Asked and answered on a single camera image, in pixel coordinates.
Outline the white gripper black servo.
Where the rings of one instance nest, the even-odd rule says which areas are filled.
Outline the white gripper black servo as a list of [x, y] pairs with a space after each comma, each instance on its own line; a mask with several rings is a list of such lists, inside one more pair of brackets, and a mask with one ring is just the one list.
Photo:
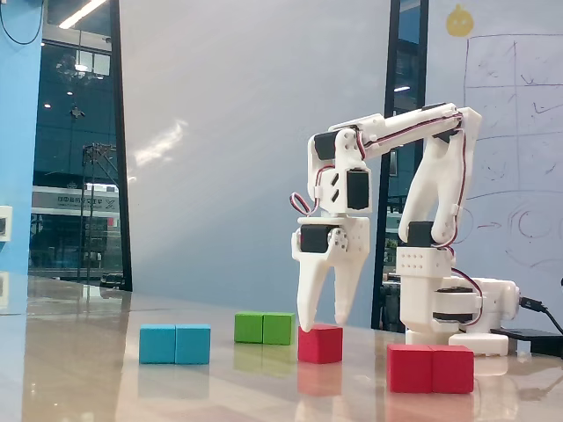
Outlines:
[[296, 296], [302, 331], [315, 323], [325, 278], [335, 273], [334, 318], [345, 324], [353, 307], [363, 264], [370, 250], [368, 217], [301, 217], [291, 237], [292, 258], [299, 263]]

